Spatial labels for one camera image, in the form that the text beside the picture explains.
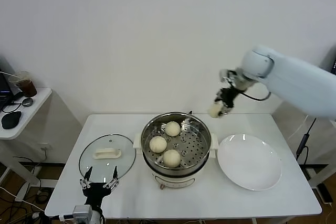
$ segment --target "white wall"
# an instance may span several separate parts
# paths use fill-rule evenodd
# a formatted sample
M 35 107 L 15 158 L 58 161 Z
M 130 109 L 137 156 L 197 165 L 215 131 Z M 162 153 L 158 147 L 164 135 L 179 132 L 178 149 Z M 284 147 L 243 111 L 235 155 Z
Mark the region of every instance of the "white wall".
M 303 135 L 314 120 L 314 117 L 310 116 L 304 122 L 305 117 L 305 114 L 287 103 L 281 104 L 273 113 L 273 118 L 287 140 L 288 146 L 294 156 Z M 302 123 L 302 127 L 293 135 Z M 336 123 L 332 124 L 328 119 L 319 118 L 316 120 L 309 134 L 310 137 L 306 143 L 309 147 L 307 164 L 330 164 L 331 162 L 335 162 Z M 301 153 L 299 158 L 300 164 L 305 161 L 305 157 L 306 150 Z
M 0 0 L 0 53 L 81 123 L 92 112 L 205 112 L 218 70 L 255 44 L 319 64 L 336 38 L 334 1 Z M 234 112 L 280 102 L 241 97 Z

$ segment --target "white plate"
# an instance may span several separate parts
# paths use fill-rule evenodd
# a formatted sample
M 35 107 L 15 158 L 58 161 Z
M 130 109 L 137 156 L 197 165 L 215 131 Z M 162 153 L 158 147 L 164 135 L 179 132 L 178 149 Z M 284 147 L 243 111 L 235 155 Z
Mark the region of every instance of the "white plate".
M 255 136 L 237 134 L 225 138 L 217 158 L 226 176 L 249 190 L 272 188 L 281 177 L 278 154 Z

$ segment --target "metal steamer tray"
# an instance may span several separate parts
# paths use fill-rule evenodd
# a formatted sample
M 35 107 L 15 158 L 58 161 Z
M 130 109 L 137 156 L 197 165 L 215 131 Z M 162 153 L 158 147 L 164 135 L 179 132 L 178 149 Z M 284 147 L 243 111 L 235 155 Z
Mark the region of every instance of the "metal steamer tray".
M 175 121 L 181 126 L 178 136 L 165 133 L 168 122 Z M 163 153 L 154 153 L 149 147 L 150 140 L 161 136 L 167 141 L 167 150 L 177 150 L 181 163 L 169 168 L 163 163 Z M 206 125 L 193 115 L 182 112 L 162 114 L 152 119 L 141 134 L 141 146 L 147 164 L 162 175 L 170 177 L 189 176 L 203 167 L 209 156 L 211 134 Z

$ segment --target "wooden floor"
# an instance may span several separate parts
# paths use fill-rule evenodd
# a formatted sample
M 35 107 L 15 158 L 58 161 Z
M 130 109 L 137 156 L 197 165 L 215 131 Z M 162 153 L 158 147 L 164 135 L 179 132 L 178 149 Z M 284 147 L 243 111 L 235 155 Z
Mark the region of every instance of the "wooden floor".
M 58 179 L 60 174 L 62 172 L 62 168 L 60 167 L 43 167 L 38 175 L 39 178 L 49 178 L 49 179 Z M 12 194 L 16 195 L 19 191 L 21 185 L 24 183 L 24 180 L 17 176 L 15 173 L 10 172 L 5 179 L 5 181 L 2 183 L 2 187 L 6 188 L 8 191 L 10 191 Z M 325 182 L 326 187 L 328 188 L 331 196 L 333 199 L 336 200 L 336 174 L 331 176 L 329 179 L 327 179 Z M 35 197 L 31 197 L 37 193 L 38 188 L 31 188 L 26 195 L 26 198 L 28 198 L 28 202 L 36 204 L 38 207 L 44 209 L 47 204 L 39 205 L 35 202 Z M 0 197 L 9 201 L 5 202 L 2 199 L 0 199 L 0 224 L 9 223 L 9 216 L 10 216 L 10 209 L 6 210 L 12 205 L 13 197 L 4 192 L 0 189 Z M 332 224 L 336 223 L 336 204 L 333 206 L 333 209 L 329 205 L 323 205 L 321 204 L 323 208 L 323 212 L 320 215 L 317 216 L 306 216 L 306 217 L 296 217 L 294 219 L 291 219 L 288 224 Z M 24 202 L 16 202 L 14 203 L 14 207 L 23 207 L 27 209 L 27 212 L 31 212 L 32 209 L 30 205 L 24 203 Z M 14 208 L 12 212 L 11 221 L 15 221 L 17 218 L 23 216 L 25 214 L 24 209 L 18 209 Z M 258 219 L 258 224 L 266 223 L 267 219 Z M 107 224 L 183 224 L 189 222 L 192 224 L 193 222 L 195 224 L 198 223 L 198 220 L 190 221 L 190 220 L 156 220 L 156 221 L 142 221 L 140 223 L 140 220 L 108 220 Z M 223 223 L 223 224 L 251 224 L 252 221 L 248 219 L 235 219 L 235 220 L 206 220 L 206 224 L 216 224 L 216 223 Z

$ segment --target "glass cup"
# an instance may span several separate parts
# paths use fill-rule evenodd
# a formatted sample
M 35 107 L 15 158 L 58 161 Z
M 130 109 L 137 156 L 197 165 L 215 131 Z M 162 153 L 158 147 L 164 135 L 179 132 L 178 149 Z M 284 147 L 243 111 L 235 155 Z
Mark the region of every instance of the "glass cup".
M 29 72 L 22 71 L 14 75 L 15 76 L 10 76 L 8 81 L 21 89 L 25 97 L 33 97 L 37 94 Z

